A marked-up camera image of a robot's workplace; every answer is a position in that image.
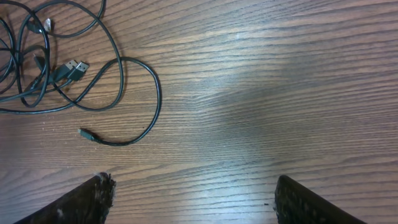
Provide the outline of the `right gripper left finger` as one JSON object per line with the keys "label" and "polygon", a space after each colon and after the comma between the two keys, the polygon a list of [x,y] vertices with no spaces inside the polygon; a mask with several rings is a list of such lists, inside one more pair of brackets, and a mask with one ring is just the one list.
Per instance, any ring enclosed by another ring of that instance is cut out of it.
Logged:
{"label": "right gripper left finger", "polygon": [[116,181],[100,172],[15,224],[104,224],[115,193]]}

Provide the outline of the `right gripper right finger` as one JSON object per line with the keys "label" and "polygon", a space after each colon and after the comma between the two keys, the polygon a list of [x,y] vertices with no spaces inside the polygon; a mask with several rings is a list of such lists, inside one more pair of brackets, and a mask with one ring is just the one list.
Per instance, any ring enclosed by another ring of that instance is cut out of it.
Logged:
{"label": "right gripper right finger", "polygon": [[365,224],[287,175],[277,182],[275,212],[279,224]]}

